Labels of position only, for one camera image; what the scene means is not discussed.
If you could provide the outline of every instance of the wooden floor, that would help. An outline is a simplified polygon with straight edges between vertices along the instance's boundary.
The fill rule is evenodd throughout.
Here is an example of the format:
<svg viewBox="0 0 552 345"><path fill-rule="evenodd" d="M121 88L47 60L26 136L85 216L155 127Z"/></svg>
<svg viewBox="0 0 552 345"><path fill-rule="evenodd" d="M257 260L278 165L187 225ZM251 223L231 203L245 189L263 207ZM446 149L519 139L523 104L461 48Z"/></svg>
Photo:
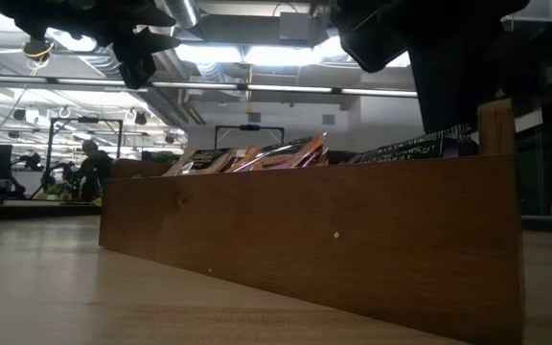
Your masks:
<svg viewBox="0 0 552 345"><path fill-rule="evenodd" d="M0 344L456 344L100 249L99 219L0 222ZM552 344L552 234L525 233L527 344Z"/></svg>

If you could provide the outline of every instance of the wall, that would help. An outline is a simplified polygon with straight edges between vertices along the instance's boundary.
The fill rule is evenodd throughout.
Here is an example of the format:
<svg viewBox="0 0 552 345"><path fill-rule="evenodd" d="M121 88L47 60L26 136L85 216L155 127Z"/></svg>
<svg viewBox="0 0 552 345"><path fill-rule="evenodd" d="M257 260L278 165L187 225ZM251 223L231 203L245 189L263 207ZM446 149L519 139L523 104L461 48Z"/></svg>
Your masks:
<svg viewBox="0 0 552 345"><path fill-rule="evenodd" d="M207 126L189 128L189 148L214 147L215 126L239 126L248 123L246 103L195 103ZM332 150L364 151L423 135L421 111L416 99L361 97L349 111L338 104L305 104L294 107L280 103L253 103L253 111L262 113L261 126L284 127L285 140L327 132L327 146ZM323 126L323 114L335 115L334 126ZM241 132L233 129L219 132L220 148L267 146L276 139L265 131Z"/></svg>

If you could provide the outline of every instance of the person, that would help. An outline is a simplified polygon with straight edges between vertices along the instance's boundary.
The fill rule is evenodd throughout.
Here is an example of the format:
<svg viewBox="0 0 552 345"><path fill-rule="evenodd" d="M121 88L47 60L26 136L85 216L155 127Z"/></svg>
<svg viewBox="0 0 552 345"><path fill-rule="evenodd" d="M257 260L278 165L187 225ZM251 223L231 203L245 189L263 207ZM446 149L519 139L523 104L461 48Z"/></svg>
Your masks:
<svg viewBox="0 0 552 345"><path fill-rule="evenodd" d="M110 177L113 159L93 140L82 142L82 152L86 159L80 164L80 169L74 173L74 178L86 177L82 185L82 200L92 201L101 196L101 187Z"/></svg>

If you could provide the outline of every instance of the wooden post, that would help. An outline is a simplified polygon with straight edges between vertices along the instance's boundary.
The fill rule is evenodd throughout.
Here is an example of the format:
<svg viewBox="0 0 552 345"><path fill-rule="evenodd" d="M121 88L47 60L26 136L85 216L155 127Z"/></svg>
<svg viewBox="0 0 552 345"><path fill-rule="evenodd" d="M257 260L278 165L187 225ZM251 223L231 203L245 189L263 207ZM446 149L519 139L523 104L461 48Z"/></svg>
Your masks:
<svg viewBox="0 0 552 345"><path fill-rule="evenodd" d="M516 131L510 99L478 107L478 138L483 155L515 154Z"/></svg>

